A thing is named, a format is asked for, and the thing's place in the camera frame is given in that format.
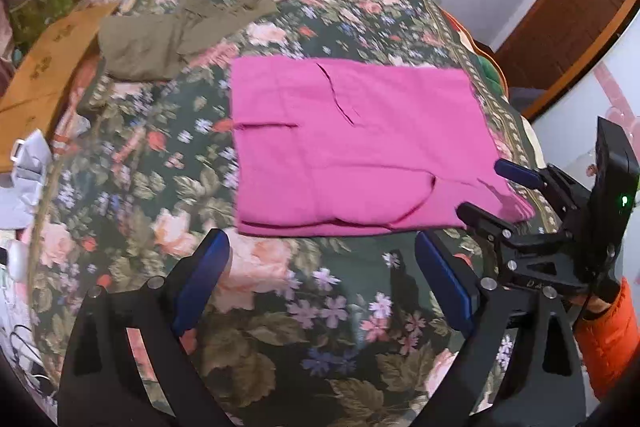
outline floral tablecloth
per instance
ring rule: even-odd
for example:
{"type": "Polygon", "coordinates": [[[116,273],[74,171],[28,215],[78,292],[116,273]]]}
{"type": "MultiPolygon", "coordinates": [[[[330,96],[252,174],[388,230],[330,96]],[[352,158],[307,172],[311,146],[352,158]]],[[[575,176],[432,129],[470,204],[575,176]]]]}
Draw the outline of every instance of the floral tablecloth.
{"type": "MultiPolygon", "coordinates": [[[[130,13],[168,13],[178,1],[137,0],[130,13]]],[[[232,420],[256,427],[407,425],[462,345],[417,267],[415,233],[239,235],[232,225],[238,162],[229,62],[283,54],[463,68],[500,154],[531,166],[534,150],[520,116],[492,95],[478,58],[431,0],[276,1],[279,13],[207,50],[169,83],[113,85],[103,77],[93,85],[95,98],[107,90],[111,98],[55,163],[34,229],[36,342],[57,380],[92,285],[137,288],[168,273],[217,227],[230,239],[232,261],[197,331],[182,343],[232,420]]],[[[555,229],[540,194],[514,190],[536,209],[523,229],[555,229]]],[[[494,272],[485,245],[463,230],[440,234],[478,273],[494,272]]],[[[133,331],[130,340],[152,401],[166,409],[139,335],[133,331]]],[[[480,407],[493,399],[509,346],[505,339],[480,407]]]]}

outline white cloth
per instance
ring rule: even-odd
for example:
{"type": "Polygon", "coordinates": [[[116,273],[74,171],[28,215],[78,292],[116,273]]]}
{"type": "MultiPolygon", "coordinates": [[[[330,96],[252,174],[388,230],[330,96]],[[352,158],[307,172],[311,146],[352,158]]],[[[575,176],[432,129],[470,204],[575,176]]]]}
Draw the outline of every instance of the white cloth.
{"type": "Polygon", "coordinates": [[[0,230],[25,229],[33,222],[51,162],[51,151],[39,129],[16,141],[11,160],[11,175],[0,176],[0,230]]]}

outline folded pink shirt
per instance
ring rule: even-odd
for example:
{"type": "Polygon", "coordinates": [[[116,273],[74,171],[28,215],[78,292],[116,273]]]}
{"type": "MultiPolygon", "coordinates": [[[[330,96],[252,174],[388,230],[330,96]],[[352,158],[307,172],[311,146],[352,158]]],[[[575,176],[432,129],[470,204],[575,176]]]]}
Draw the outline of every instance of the folded pink shirt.
{"type": "Polygon", "coordinates": [[[369,235],[462,226],[470,201],[533,216],[462,70],[242,57],[232,64],[236,219],[256,235],[369,235]]]}

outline blue gripper pad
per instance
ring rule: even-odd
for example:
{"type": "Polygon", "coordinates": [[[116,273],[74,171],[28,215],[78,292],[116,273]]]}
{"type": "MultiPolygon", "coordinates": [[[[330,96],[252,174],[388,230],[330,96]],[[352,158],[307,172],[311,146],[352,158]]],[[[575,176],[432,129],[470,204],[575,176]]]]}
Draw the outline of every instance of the blue gripper pad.
{"type": "Polygon", "coordinates": [[[530,188],[531,190],[540,190],[540,188],[544,186],[540,174],[508,160],[500,159],[496,161],[494,171],[498,176],[511,180],[523,187],[530,188]]]}
{"type": "Polygon", "coordinates": [[[415,238],[415,260],[429,283],[449,325],[467,338],[474,329],[473,316],[478,309],[478,278],[462,259],[456,259],[445,248],[436,246],[432,233],[418,232],[415,238]],[[456,272],[463,273],[462,281],[456,272]]]}
{"type": "Polygon", "coordinates": [[[229,260],[229,239],[222,230],[213,238],[207,235],[198,248],[206,248],[206,251],[175,299],[175,318],[171,329],[177,337],[196,326],[229,260]]]}

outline folded brown cloth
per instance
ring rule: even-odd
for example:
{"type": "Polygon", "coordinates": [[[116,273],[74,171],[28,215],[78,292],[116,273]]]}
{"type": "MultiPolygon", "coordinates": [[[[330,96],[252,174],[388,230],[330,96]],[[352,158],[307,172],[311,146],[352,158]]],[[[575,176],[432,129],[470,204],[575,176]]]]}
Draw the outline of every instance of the folded brown cloth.
{"type": "Polygon", "coordinates": [[[272,0],[181,0],[172,14],[115,16],[100,25],[106,71],[120,80],[171,80],[193,55],[278,11],[272,0]]]}

